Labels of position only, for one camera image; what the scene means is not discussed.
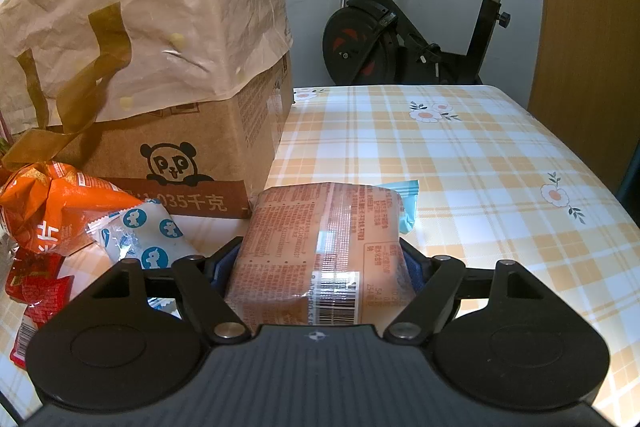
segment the exercise bike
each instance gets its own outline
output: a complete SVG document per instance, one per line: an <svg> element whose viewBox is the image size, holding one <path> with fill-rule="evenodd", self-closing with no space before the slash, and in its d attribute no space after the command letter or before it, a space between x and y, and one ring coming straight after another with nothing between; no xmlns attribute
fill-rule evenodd
<svg viewBox="0 0 640 427"><path fill-rule="evenodd" d="M327 71L337 86L372 84L481 84L479 72L495 23L511 16L501 0L482 0L466 55L427 42L393 0L348 0L322 36Z"/></svg>

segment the checkered tablecloth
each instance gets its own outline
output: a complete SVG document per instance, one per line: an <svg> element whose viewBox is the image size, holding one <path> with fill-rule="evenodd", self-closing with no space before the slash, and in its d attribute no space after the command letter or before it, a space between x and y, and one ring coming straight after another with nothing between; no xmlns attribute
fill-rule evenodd
<svg viewBox="0 0 640 427"><path fill-rule="evenodd" d="M295 98L267 186L417 179L407 240L472 267L516 259L556 290L609 345L596 407L616 425L636 425L640 230L559 139L488 86L297 89ZM185 236L203 251L206 233L202 218ZM75 254L63 269L91 279L106 268L100 256ZM465 301L463 310L481 305ZM0 321L0 389L27 413L37 399L7 358L21 313L12 305Z"/></svg>

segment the white snack packet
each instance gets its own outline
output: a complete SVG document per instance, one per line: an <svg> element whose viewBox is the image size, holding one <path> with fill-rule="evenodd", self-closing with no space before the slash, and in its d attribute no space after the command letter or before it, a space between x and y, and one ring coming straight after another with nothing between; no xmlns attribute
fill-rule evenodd
<svg viewBox="0 0 640 427"><path fill-rule="evenodd" d="M198 254L158 200L112 212L89 223L86 231L114 263L133 257L145 269L167 268L176 259Z"/></svg>

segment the panda illustration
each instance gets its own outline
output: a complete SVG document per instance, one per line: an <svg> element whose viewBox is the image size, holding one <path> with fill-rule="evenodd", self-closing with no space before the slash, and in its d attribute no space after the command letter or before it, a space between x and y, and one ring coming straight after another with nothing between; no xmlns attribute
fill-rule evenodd
<svg viewBox="0 0 640 427"><path fill-rule="evenodd" d="M147 180L155 180L161 185L189 185L195 187L198 182L214 179L206 174L198 174L198 166L193 157L196 150L188 142L182 142L179 146L172 143L158 143L151 147L143 143L140 146L142 154L151 171L146 175Z"/></svg>

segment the tablecloth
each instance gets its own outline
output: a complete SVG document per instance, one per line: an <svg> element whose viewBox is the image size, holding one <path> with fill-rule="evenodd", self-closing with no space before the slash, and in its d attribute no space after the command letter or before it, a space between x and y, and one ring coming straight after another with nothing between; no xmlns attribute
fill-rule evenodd
<svg viewBox="0 0 640 427"><path fill-rule="evenodd" d="M640 230L579 158L494 87L305 88L295 99L268 187L417 179L406 239L471 267L509 258L531 270L604 336L611 365L595 405L616 425L636 425ZM246 224L226 225L226 235L214 233L220 220L178 225L210 254ZM61 275L76 273L76 293L107 267L91 247L68 258ZM463 312L482 305L463 301ZM28 414L38 406L33 386L8 360L22 308L0 301L0 390ZM0 416L0 425L10 424Z"/></svg>

